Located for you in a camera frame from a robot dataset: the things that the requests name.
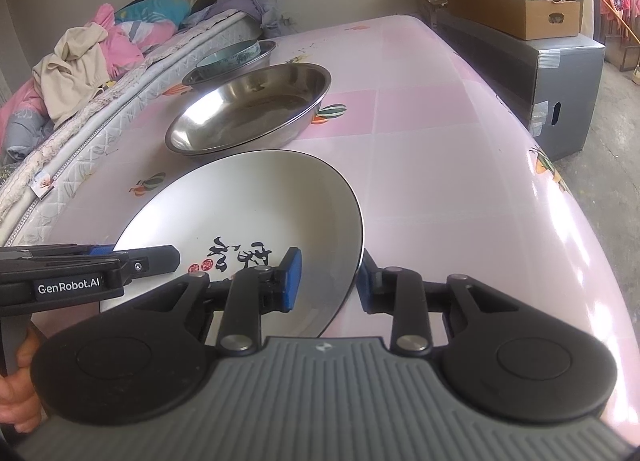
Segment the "box handle hole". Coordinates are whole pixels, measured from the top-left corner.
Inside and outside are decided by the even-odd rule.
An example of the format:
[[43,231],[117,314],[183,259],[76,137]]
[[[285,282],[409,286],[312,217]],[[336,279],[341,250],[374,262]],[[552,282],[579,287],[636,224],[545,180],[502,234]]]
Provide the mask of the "box handle hole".
[[556,123],[558,123],[558,118],[560,117],[560,107],[561,107],[560,102],[558,102],[554,107],[554,115],[551,117],[552,125],[555,125]]
[[562,24],[564,15],[562,13],[552,13],[549,15],[549,24]]

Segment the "ribbed gray surface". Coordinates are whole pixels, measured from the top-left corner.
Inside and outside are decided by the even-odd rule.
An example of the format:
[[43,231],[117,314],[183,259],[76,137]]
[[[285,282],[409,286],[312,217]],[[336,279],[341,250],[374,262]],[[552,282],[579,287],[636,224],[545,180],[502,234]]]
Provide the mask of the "ribbed gray surface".
[[18,451],[27,461],[613,461],[632,448],[597,419],[526,428],[484,417],[427,362],[377,339],[271,339],[221,362],[157,419],[98,428],[53,418]]

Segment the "tape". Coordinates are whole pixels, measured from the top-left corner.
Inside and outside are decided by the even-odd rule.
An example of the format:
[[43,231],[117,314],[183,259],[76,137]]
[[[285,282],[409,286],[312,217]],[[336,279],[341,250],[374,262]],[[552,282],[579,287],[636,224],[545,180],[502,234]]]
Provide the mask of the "tape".
[[538,53],[538,69],[558,69],[560,67],[559,49],[542,49]]
[[542,133],[542,127],[545,126],[546,117],[549,114],[549,102],[540,102],[534,104],[531,111],[531,120],[529,122],[529,133],[536,137]]

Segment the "white ceramic plate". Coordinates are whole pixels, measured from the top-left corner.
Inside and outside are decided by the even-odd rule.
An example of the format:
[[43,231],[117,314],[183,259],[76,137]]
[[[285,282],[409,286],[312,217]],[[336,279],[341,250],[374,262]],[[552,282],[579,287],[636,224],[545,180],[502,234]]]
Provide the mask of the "white ceramic plate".
[[324,161],[260,150],[209,163],[169,185],[140,210],[115,250],[173,245],[180,266],[133,281],[104,311],[188,269],[226,279],[245,264],[278,264],[302,250],[302,281],[290,313],[262,317],[263,336],[318,336],[334,318],[362,258],[363,224],[345,179]]

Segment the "finger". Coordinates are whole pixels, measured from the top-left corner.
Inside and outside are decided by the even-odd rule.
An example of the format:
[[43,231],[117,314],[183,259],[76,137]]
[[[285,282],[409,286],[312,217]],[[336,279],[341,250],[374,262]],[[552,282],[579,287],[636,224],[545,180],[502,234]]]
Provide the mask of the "finger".
[[28,419],[27,421],[23,421],[21,423],[16,423],[15,431],[20,433],[31,432],[33,431],[34,428],[36,428],[40,424],[41,421],[42,421],[42,413],[38,412],[38,415],[33,416],[31,419]]
[[6,378],[0,377],[0,403],[8,403],[14,399],[14,388]]
[[27,328],[27,338],[18,348],[16,353],[18,367],[29,367],[29,365],[31,365],[31,359],[38,350],[38,347],[40,347],[40,339],[38,338],[38,335],[36,335],[35,331],[30,327]]
[[18,369],[15,374],[4,378],[10,387],[10,397],[0,398],[0,405],[14,405],[29,399],[35,393],[29,367]]
[[0,406],[0,423],[22,423],[40,414],[40,399],[33,394],[27,401]]

